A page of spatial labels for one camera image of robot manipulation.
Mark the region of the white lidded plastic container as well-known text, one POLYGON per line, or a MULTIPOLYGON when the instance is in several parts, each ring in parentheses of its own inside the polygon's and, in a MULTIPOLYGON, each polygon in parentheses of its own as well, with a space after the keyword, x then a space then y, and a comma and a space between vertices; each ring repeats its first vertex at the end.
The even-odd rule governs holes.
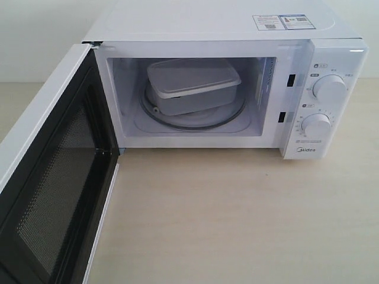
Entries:
POLYGON ((241 79, 222 58, 172 59, 147 68, 149 94, 159 112, 176 116, 227 105, 241 79))

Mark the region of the white microwave door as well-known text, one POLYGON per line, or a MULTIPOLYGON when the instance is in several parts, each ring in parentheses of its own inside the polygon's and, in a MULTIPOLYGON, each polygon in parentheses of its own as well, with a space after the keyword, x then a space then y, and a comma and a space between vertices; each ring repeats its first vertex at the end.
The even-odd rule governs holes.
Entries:
POLYGON ((118 172, 96 46, 75 44, 1 142, 1 282, 86 283, 118 172))

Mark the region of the glass microwave turntable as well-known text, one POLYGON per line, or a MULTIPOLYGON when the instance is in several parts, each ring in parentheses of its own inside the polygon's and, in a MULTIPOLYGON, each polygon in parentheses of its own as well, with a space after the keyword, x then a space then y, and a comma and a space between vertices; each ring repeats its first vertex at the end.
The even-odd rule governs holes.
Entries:
POLYGON ((168 116, 161 113, 153 101, 152 88, 147 86, 139 96, 139 105, 145 114, 161 125, 179 131, 205 131, 224 126, 235 120, 245 109, 248 103, 246 95, 238 94, 236 99, 227 105, 215 108, 168 116))

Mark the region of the white microwave oven body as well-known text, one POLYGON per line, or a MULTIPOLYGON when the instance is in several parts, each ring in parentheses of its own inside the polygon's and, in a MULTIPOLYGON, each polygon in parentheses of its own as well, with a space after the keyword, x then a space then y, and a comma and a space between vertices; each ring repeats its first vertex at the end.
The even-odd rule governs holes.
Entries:
POLYGON ((285 159, 320 159, 330 147, 361 72, 368 46, 323 1, 116 1, 94 22, 84 43, 95 57, 118 146, 131 148, 278 149, 285 159), (259 31, 253 15, 304 14, 314 30, 259 31), (226 59, 246 95, 243 112, 205 131, 179 131, 145 114, 139 96, 147 68, 187 58, 226 59), (340 76, 347 93, 320 102, 314 84, 340 76), (327 136, 306 136, 302 121, 325 114, 327 136))

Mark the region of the white lower timer knob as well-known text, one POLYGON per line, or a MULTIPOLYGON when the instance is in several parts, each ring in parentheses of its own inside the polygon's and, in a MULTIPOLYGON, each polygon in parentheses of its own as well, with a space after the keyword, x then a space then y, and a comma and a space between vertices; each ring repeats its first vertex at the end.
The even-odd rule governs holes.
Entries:
POLYGON ((331 131, 331 123, 325 114, 312 114, 301 123, 302 132, 308 137, 324 137, 331 131))

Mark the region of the warning label sticker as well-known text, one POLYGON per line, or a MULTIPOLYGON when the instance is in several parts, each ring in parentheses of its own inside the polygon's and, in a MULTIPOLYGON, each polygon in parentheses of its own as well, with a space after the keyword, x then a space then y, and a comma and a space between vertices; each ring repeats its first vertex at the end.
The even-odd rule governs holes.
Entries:
POLYGON ((315 26, 304 14, 253 15, 259 31, 314 30, 315 26))

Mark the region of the white upper power knob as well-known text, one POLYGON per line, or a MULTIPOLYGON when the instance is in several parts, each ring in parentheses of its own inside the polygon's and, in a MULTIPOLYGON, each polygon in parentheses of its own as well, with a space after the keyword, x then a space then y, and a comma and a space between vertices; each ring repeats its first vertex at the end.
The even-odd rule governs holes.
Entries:
POLYGON ((313 86, 313 95, 320 102, 339 101, 346 93, 346 84, 338 75, 324 76, 313 86))

